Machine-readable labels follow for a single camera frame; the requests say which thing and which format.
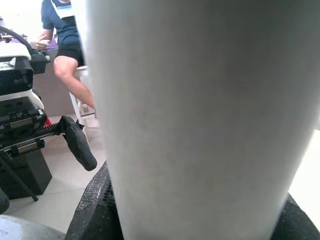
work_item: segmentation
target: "knee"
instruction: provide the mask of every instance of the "knee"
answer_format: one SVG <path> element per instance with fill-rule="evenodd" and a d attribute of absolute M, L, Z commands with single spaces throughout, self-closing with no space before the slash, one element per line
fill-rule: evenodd
<path fill-rule="evenodd" d="M 66 66 L 59 64 L 58 62 L 54 61 L 54 74 L 59 80 L 67 79 L 68 77 L 72 76 L 72 71 L 68 69 Z"/>

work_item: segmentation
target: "white cylinder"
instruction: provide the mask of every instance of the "white cylinder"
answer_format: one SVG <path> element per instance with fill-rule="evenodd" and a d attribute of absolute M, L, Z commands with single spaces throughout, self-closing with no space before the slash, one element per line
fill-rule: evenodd
<path fill-rule="evenodd" d="M 268 240 L 319 116 L 320 1 L 72 4 L 124 238 Z"/>

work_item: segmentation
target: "black box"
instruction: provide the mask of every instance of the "black box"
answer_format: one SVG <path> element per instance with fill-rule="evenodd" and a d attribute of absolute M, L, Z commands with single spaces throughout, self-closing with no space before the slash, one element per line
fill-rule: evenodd
<path fill-rule="evenodd" d="M 41 150 L 17 156 L 7 163 L 35 195 L 42 195 L 52 179 Z M 10 200 L 30 197 L 1 166 L 0 188 Z"/>

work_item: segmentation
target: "blue t-shirt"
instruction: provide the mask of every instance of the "blue t-shirt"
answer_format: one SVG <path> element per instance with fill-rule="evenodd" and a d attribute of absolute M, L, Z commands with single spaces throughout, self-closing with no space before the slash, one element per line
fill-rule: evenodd
<path fill-rule="evenodd" d="M 61 3 L 53 0 L 56 6 L 68 6 L 71 3 Z M 63 20 L 56 13 L 51 0 L 43 0 L 41 6 L 41 20 L 44 29 L 56 29 L 58 34 L 58 45 L 76 44 L 80 42 L 80 37 L 74 16 L 64 18 Z"/>

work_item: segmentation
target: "white stool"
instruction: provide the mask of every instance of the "white stool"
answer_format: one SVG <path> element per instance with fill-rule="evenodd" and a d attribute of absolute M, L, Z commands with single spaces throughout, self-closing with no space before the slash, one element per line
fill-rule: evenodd
<path fill-rule="evenodd" d="M 91 79 L 89 77 L 88 73 L 88 67 L 87 66 L 81 66 L 78 67 L 74 71 L 74 77 L 79 79 L 89 90 L 91 90 Z M 86 126 L 85 119 L 91 118 L 95 115 L 95 110 L 88 106 L 87 104 L 83 104 L 79 99 L 77 99 L 71 92 L 69 92 L 71 102 L 73 105 L 73 109 L 76 115 L 76 118 L 79 120 L 79 123 Z"/>

